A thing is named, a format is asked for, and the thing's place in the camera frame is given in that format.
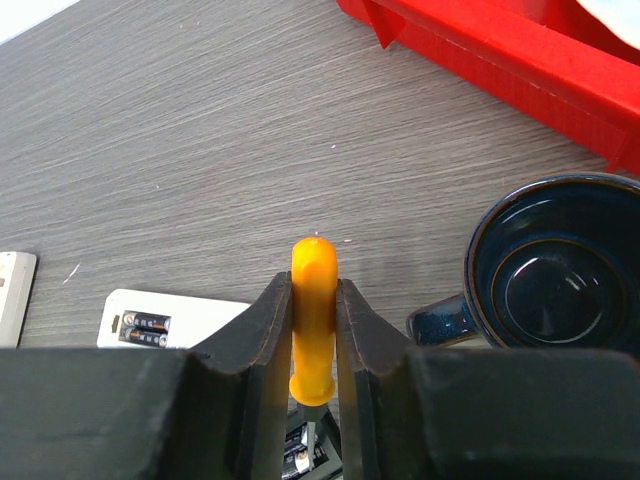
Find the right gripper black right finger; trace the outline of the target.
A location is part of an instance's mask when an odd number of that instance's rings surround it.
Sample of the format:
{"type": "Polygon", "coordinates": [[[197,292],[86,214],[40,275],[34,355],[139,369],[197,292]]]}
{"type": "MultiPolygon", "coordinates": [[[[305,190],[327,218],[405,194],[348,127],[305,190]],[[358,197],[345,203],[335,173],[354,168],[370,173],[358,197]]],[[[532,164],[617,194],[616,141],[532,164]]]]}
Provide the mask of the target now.
{"type": "Polygon", "coordinates": [[[635,479],[639,364],[584,349],[420,347],[336,299],[348,479],[635,479]]]}

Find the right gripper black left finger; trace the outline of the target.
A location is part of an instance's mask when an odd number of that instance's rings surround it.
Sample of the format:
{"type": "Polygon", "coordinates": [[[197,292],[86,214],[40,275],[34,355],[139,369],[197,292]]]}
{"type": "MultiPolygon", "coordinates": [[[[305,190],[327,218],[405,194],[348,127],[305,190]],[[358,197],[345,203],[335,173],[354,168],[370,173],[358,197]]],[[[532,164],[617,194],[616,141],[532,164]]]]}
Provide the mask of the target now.
{"type": "Polygon", "coordinates": [[[5,479],[277,479],[291,278],[188,350],[1,353],[5,479]]]}

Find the black remote control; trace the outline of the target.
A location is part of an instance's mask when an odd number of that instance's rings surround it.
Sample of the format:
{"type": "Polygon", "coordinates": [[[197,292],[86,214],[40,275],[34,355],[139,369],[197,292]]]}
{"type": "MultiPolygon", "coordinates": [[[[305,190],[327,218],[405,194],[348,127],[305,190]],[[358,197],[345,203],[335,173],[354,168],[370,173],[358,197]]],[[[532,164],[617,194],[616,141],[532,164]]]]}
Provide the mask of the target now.
{"type": "Polygon", "coordinates": [[[307,443],[308,423],[302,414],[291,411],[281,472],[282,480],[337,480],[343,478],[341,435],[330,411],[326,411],[314,428],[314,447],[307,443]]]}

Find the white remote with orange batteries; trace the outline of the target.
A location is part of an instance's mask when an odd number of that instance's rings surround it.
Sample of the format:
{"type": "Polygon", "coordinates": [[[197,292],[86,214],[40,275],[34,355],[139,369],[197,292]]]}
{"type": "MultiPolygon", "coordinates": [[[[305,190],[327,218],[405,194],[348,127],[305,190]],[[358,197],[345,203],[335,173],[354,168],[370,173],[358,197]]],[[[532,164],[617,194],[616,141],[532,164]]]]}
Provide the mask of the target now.
{"type": "Polygon", "coordinates": [[[16,348],[24,323],[37,256],[26,252],[1,253],[1,322],[2,348],[16,348]]]}

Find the orange handle screwdriver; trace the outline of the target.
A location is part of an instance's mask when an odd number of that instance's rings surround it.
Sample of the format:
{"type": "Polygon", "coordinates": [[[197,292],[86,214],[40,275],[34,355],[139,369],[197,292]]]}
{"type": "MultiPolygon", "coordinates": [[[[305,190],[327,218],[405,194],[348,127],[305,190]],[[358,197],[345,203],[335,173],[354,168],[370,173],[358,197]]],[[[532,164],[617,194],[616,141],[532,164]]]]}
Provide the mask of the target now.
{"type": "Polygon", "coordinates": [[[316,423],[335,393],[332,376],[336,330],[338,262],[334,246],[305,238],[292,249],[293,374],[289,390],[308,423],[313,448],[316,423]]]}

